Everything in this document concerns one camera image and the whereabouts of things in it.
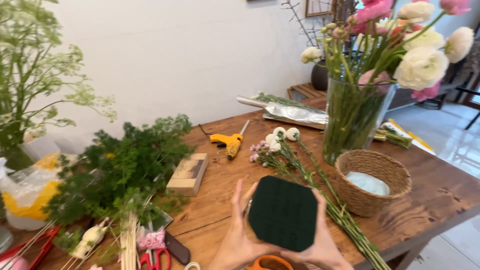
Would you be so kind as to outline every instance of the aluminum foil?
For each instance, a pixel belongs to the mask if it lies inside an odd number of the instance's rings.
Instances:
[[[316,129],[325,129],[327,115],[324,113],[312,112],[307,109],[286,106],[274,102],[263,102],[242,96],[237,101],[264,109],[263,118],[277,120],[285,123],[298,124]]]

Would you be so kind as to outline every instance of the woven basket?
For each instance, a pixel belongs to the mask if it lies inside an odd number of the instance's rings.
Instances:
[[[359,216],[375,215],[412,189],[407,169],[400,162],[375,151],[347,151],[336,160],[335,170],[336,180],[332,184],[339,198]],[[390,195],[381,196],[357,187],[345,177],[349,172],[366,173],[384,181],[390,188]]]

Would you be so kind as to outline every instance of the small box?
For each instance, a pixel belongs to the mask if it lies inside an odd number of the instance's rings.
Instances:
[[[181,160],[167,184],[167,189],[176,195],[197,196],[207,165],[207,154],[192,154],[188,159]]]

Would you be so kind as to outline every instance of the tape roll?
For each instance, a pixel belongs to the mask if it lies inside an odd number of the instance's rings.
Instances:
[[[193,268],[196,268],[197,270],[200,270],[200,265],[196,262],[191,262],[191,263],[187,264],[187,266],[185,266],[185,270],[190,270],[190,269],[193,269]]]

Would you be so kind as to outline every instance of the hand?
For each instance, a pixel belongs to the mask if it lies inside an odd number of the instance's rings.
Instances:
[[[313,245],[302,252],[283,250],[282,257],[294,262],[309,262],[323,270],[353,270],[336,247],[325,221],[325,199],[317,189],[312,189],[318,201],[317,227]]]
[[[253,184],[250,190],[240,198],[242,180],[238,180],[237,189],[231,200],[232,222],[220,248],[210,262],[208,270],[232,270],[254,261],[262,255],[280,251],[276,245],[252,243],[243,229],[243,211],[257,185],[258,182]]]

